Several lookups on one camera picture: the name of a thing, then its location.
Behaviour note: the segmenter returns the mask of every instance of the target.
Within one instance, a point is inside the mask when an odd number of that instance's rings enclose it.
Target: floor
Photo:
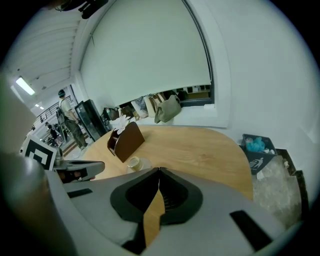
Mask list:
[[[81,160],[93,143],[91,138],[85,141],[89,144],[87,148],[81,151],[76,147],[64,159]],[[261,180],[258,180],[256,175],[252,175],[253,200],[288,229],[301,219],[301,197],[297,178],[289,176],[280,155],[274,157],[261,172],[264,176]]]

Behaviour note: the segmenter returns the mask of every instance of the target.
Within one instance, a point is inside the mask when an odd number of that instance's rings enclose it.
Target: cup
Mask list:
[[[144,167],[144,164],[139,157],[133,157],[129,160],[128,167],[134,171],[140,171]]]

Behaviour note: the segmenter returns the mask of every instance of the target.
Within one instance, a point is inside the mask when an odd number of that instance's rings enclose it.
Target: roller blind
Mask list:
[[[117,0],[93,33],[81,74],[98,105],[210,84],[201,37],[181,0]]]

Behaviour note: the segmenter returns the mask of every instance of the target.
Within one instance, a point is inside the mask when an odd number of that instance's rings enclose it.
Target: handbag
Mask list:
[[[168,100],[159,103],[154,117],[154,122],[160,121],[166,123],[174,118],[181,111],[180,100],[176,95],[171,95]]]

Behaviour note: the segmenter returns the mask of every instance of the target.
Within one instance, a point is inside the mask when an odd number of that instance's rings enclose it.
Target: person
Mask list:
[[[66,93],[63,89],[61,89],[58,92],[58,96],[60,98],[59,101],[59,108],[61,109],[65,121],[65,126],[69,129],[69,131],[72,133],[75,142],[77,143],[78,147],[83,150],[88,143],[86,143],[85,136],[82,133],[78,123],[78,119],[76,118],[75,114],[72,111],[72,108],[69,104],[69,102],[66,100]]]
[[[56,130],[54,130],[54,129],[52,128],[52,125],[51,125],[51,124],[48,125],[48,129],[50,130],[50,134],[51,134],[53,140],[55,141],[55,143],[57,143],[58,147],[60,147],[61,144],[62,144],[62,141],[61,141],[61,139],[58,137],[58,134],[57,134]]]

